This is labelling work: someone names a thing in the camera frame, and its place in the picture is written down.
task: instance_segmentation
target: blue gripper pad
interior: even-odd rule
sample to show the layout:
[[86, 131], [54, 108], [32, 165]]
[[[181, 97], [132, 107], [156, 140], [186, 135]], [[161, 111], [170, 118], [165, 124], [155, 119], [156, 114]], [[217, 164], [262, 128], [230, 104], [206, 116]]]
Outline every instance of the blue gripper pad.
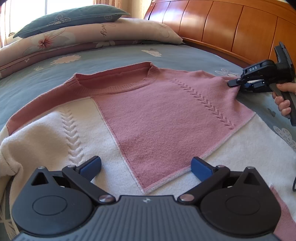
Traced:
[[215, 167], [206, 163], [204, 160], [197, 156], [191, 160], [191, 171], [201, 182], [213, 175], [214, 170]]
[[96, 175], [99, 174], [102, 168], [101, 158], [98, 156], [94, 156], [87, 160], [85, 163], [76, 167], [75, 171], [77, 171], [81, 176], [91, 181]]

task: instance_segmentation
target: dark green pillow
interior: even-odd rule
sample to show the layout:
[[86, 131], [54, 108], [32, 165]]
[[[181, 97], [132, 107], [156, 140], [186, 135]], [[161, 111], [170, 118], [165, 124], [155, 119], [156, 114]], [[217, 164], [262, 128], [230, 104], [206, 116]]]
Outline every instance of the dark green pillow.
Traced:
[[29, 36], [68, 26], [114, 22], [122, 15], [130, 14], [119, 8], [105, 4], [94, 4], [85, 7], [67, 9], [44, 15], [33, 20], [18, 31], [13, 38], [27, 38]]

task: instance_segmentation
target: ribbed neckline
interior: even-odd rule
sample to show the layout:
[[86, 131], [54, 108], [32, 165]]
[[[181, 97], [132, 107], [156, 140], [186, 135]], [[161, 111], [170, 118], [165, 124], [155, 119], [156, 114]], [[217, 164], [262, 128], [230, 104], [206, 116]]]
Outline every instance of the ribbed neckline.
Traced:
[[[123, 72], [129, 72], [132, 70], [137, 70], [141, 68], [149, 67], [147, 77], [143, 78], [142, 80], [136, 83], [130, 83], [126, 85], [117, 85], [117, 86], [110, 86], [103, 89], [95, 89], [95, 88], [87, 88], [79, 80], [88, 80], [88, 79], [95, 79], [100, 77], [105, 77], [106, 75], [110, 75], [112, 78], [113, 74], [119, 74]], [[65, 85], [69, 87], [72, 91], [74, 91], [79, 96], [89, 96], [89, 95], [107, 95], [107, 94], [116, 94], [121, 92], [127, 92], [135, 89], [139, 89], [141, 87], [147, 86], [154, 82], [160, 73], [158, 67], [153, 65], [151, 62], [143, 62], [133, 65], [128, 65], [120, 68], [110, 69], [102, 72], [98, 72], [95, 74], [74, 74], [74, 76], [65, 82]]]

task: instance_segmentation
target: bed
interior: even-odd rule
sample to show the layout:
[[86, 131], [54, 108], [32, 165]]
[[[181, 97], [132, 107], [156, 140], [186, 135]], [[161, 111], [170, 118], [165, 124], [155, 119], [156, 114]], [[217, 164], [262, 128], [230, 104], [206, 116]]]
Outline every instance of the bed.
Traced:
[[[283, 2], [153, 0], [145, 19], [169, 26], [182, 37], [184, 44], [128, 37], [104, 42], [70, 42], [53, 46], [50, 51], [30, 52], [29, 49], [22, 56], [0, 64], [1, 128], [15, 112], [74, 73], [93, 74], [150, 61], [159, 68], [203, 70], [215, 76], [236, 78], [249, 64], [268, 58], [276, 61], [273, 47], [279, 41], [285, 44], [296, 63], [296, 11]], [[296, 142], [293, 141], [296, 131], [288, 119], [280, 116], [271, 93], [239, 92], [237, 100], [256, 115], [217, 150], [202, 158], [213, 166], [223, 164], [231, 170], [255, 166], [281, 205], [282, 216], [275, 234], [283, 241], [295, 241], [296, 193], [292, 192], [292, 183], [296, 175]], [[122, 169], [121, 172], [105, 167], [93, 182], [117, 198], [123, 192], [143, 195], [137, 188], [131, 188], [131, 180], [125, 179], [127, 188], [117, 186], [111, 178], [113, 175], [129, 175]], [[4, 241], [11, 240], [18, 232], [10, 218], [13, 201], [9, 192], [13, 178], [6, 181], [0, 208], [0, 240]], [[190, 170], [185, 169], [147, 188], [144, 194], [177, 197], [198, 183]]]

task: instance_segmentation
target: finger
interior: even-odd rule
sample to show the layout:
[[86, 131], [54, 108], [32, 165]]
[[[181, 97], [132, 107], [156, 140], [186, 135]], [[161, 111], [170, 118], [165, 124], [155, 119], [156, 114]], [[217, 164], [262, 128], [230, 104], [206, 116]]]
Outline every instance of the finger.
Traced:
[[288, 114], [290, 114], [291, 113], [291, 107], [288, 107], [288, 108], [286, 108], [286, 109], [283, 109], [282, 111], [281, 111], [281, 115], [282, 116], [287, 116]]
[[276, 84], [276, 86], [280, 91], [296, 93], [296, 83]]
[[272, 92], [272, 98], [275, 99], [277, 97], [276, 92]]
[[290, 106], [290, 101], [285, 100], [282, 103], [279, 104], [279, 111], [282, 111], [283, 109], [286, 109]]
[[279, 105], [280, 103], [282, 103], [284, 101], [284, 98], [282, 96], [277, 96], [275, 99], [274, 99], [274, 102]]

